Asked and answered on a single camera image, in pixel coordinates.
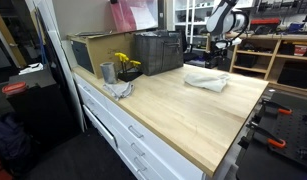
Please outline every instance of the chair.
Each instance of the chair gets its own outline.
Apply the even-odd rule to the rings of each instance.
[[[182,36],[182,46],[183,46],[183,61],[187,62],[190,60],[195,60],[199,57],[199,55],[192,53],[192,49],[194,47],[194,44],[188,44],[186,41],[186,35],[184,31],[181,31],[181,36]],[[190,46],[190,51],[185,53],[187,50],[187,47]]]

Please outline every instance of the metal cup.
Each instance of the metal cup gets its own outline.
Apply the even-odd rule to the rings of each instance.
[[[117,83],[117,75],[113,62],[105,62],[100,64],[103,78],[105,83],[107,84],[116,84]]]

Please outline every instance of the storage bin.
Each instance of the storage bin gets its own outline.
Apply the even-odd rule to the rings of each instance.
[[[235,65],[252,68],[257,62],[256,55],[248,55],[248,54],[239,54],[237,56]]]
[[[307,62],[287,61],[277,82],[307,89]]]
[[[180,32],[147,32],[135,34],[135,58],[145,75],[155,75],[183,66]]]

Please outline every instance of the cabinet drawer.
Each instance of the cabinet drawer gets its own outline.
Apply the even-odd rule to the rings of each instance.
[[[179,175],[167,164],[163,164],[163,161],[156,155],[154,152],[150,150],[149,147],[138,141],[134,138],[128,129],[120,123],[119,120],[112,119],[113,128],[123,134],[124,139],[130,144],[130,148],[134,151],[140,159],[146,161],[150,166],[158,172],[158,174],[163,177],[163,179],[168,180],[178,180],[181,179]]]
[[[84,104],[90,109],[90,111],[98,117],[101,122],[108,128],[111,129],[110,117],[107,110],[88,92],[86,92],[80,84],[78,84],[80,94]]]
[[[116,149],[115,138],[114,136],[98,121],[98,119],[91,113],[91,111],[83,105],[85,114],[89,117],[93,126],[102,134],[106,141],[112,146],[113,149]]]
[[[153,168],[143,161],[132,149],[131,145],[119,133],[116,134],[117,152],[138,179],[162,179]]]
[[[128,133],[131,134],[133,138],[137,139],[144,146],[146,146],[147,149],[149,149],[152,154],[157,156],[161,163],[169,168],[176,177],[179,177],[179,179],[202,179],[203,171],[184,158],[151,131],[146,129],[142,124],[126,113],[123,109],[118,107],[115,103],[108,100],[107,108],[109,116],[111,116],[110,119],[112,120],[112,124],[116,124],[115,121],[119,121],[123,126],[125,126]]]
[[[79,75],[75,74],[75,78],[77,83],[80,85],[80,87],[88,92],[91,96],[94,97],[105,109],[106,104],[105,104],[105,97],[103,94],[101,94],[97,89],[95,89],[91,84],[86,82],[83,78],[81,78]]]

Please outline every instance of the black bag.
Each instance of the black bag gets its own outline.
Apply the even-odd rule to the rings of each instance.
[[[141,71],[155,75],[183,66],[181,32],[154,31],[138,33],[135,37],[135,59],[141,62]]]
[[[0,161],[13,176],[27,173],[37,162],[31,138],[17,122],[15,113],[0,116]]]

